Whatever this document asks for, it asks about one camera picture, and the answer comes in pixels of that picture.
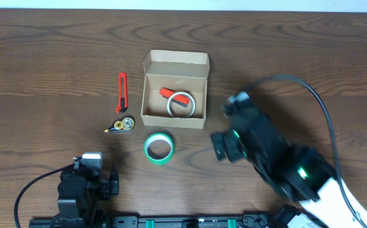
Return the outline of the white tape roll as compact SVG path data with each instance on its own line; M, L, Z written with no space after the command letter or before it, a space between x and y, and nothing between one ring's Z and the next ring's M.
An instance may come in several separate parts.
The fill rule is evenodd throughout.
M172 94L172 95L167 99L166 109L167 109L168 114L169 114L171 117L175 118L175 116L174 116L174 114L173 114L173 112L172 112L172 110L171 110L171 102L172 102L172 101L173 101L173 99L174 99L176 96L178 96L178 95L183 95L183 96L185 96L185 97L189 98L189 101L190 101L190 103L191 103L191 110L190 110L190 112L185 116L185 118L189 118L189 117L191 117L191 116L194 114L195 110L196 110L196 102L195 102L194 98L193 98L189 93L187 93L187 92L175 92L175 93L173 93L173 94Z

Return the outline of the red black stapler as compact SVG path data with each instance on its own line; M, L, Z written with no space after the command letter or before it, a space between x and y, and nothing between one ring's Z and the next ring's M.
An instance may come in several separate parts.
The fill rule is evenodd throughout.
M160 94L162 97L164 97L164 98L168 99L168 98L170 98L170 96L172 96L173 94L175 94L175 91L173 91L173 90L171 90L171 89L167 89L167 88L165 88L165 87L162 87L162 88L160 89L160 91L159 91L159 94ZM190 102L190 99L189 99L187 96L185 96L185 95L181 95L181 94L179 94L179 95L176 95L176 96L172 99L172 101L173 101L174 103L178 104L178 105L181 105L181 106L183 106L183 107L187 107L187 106L188 106L188 104L189 104L189 102Z

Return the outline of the red utility knife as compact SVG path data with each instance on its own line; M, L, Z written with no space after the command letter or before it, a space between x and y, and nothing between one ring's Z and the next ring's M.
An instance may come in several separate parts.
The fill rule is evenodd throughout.
M115 108L117 113L124 113L128 108L127 74L118 74L118 104Z

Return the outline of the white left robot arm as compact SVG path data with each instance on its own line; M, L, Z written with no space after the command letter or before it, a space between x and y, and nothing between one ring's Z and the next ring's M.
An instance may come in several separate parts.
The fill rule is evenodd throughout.
M62 171L58 185L59 213L50 221L58 228L111 228L110 216L98 209L100 201L119 193L119 172L111 169L109 178L101 178L97 165L74 164Z

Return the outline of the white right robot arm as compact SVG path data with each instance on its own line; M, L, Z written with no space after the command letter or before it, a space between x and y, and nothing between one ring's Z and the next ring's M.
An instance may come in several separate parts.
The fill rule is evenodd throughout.
M327 227L367 227L367 210L314 147L287 142L250 101L235 101L224 110L230 129L211 135L219 160L249 161L276 193Z

